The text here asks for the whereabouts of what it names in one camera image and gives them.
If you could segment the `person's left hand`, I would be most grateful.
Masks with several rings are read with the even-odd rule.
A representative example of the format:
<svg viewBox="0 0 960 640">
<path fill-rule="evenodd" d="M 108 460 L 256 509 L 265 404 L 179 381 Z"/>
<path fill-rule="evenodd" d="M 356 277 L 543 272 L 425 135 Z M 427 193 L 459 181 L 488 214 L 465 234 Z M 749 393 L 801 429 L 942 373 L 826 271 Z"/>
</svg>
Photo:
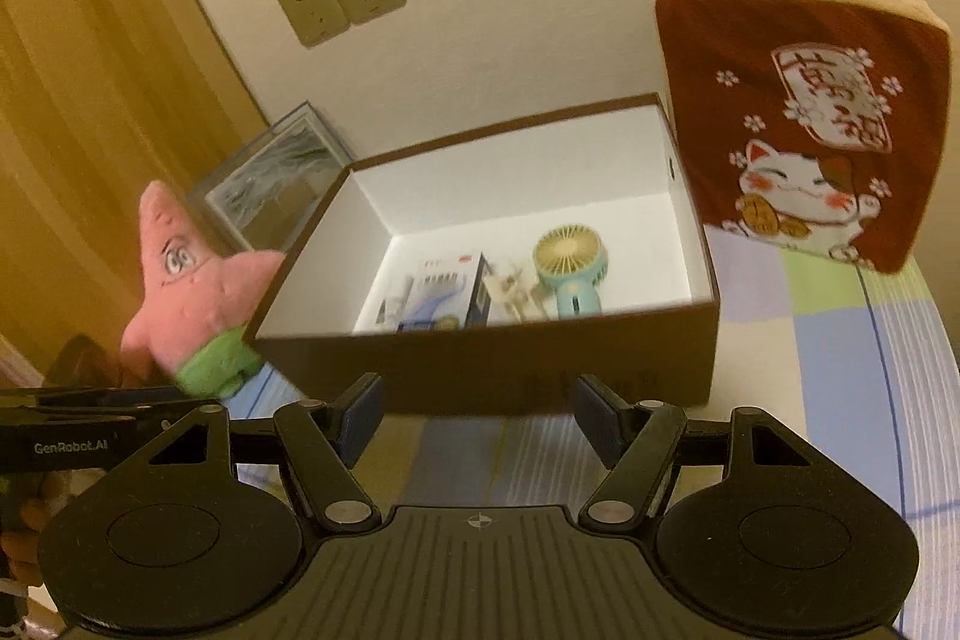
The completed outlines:
<svg viewBox="0 0 960 640">
<path fill-rule="evenodd" d="M 67 502 L 70 481 L 70 474 L 65 471 L 49 473 L 39 494 L 21 503 L 20 528 L 2 533 L 2 554 L 8 571 L 23 587 L 40 587 L 44 583 L 39 567 L 39 536 Z"/>
</svg>

